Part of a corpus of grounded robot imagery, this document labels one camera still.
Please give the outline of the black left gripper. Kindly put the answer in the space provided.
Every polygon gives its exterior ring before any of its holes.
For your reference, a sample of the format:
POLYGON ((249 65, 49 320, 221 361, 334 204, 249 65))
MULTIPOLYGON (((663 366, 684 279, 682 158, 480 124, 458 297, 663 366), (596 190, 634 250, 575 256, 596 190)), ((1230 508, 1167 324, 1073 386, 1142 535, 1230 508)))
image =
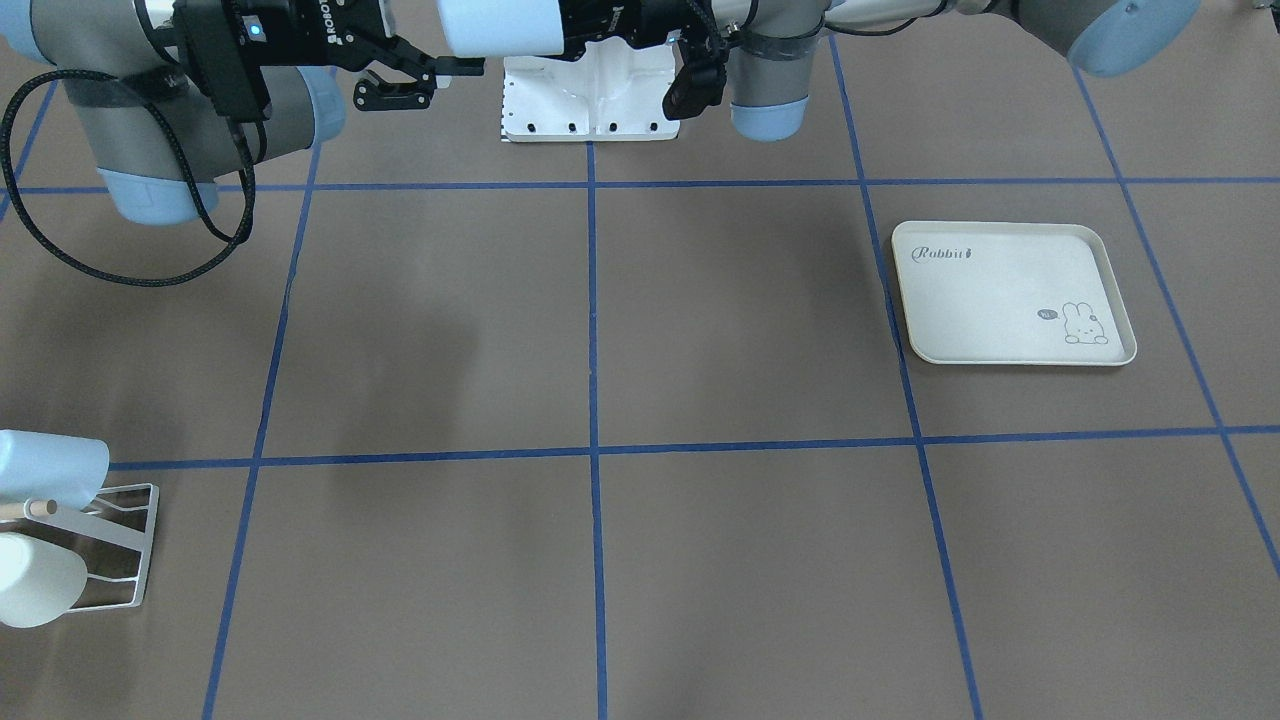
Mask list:
POLYGON ((655 47, 675 31, 701 51, 730 50, 709 1, 559 1, 558 8, 564 41, 557 56, 582 56, 589 44, 607 38, 655 47))

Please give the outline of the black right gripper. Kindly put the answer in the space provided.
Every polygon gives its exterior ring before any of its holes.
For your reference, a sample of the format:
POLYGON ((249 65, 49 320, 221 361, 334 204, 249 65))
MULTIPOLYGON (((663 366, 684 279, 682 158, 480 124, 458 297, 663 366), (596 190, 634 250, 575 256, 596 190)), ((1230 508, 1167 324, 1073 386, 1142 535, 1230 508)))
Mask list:
POLYGON ((238 1, 256 67, 332 67, 358 77, 360 111, 425 110, 436 77, 479 77, 486 59, 430 56, 396 32, 388 1, 238 1))

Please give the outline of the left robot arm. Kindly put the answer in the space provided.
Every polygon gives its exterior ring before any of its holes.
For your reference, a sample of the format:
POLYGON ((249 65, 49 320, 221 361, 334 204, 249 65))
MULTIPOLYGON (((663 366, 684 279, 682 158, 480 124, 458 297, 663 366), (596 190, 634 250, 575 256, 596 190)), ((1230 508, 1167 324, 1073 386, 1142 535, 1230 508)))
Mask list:
POLYGON ((687 120, 727 102, 735 129, 773 143, 796 135, 819 44, 896 44, 920 26, 1016 27, 1087 76, 1126 74, 1160 55, 1198 1, 557 1, 561 38, 543 56, 576 61, 618 38, 632 50, 673 44, 660 110, 687 120))

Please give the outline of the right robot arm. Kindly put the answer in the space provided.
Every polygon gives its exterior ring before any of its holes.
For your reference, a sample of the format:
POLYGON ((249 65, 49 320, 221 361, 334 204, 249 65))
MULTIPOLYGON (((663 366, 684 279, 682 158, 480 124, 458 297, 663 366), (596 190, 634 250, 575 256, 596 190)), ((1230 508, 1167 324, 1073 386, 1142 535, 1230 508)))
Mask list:
POLYGON ((385 1, 5 1, 3 37, 61 77, 116 210, 142 225, 197 219, 218 181, 337 137, 332 68, 364 111, 425 109, 438 76, 385 1))

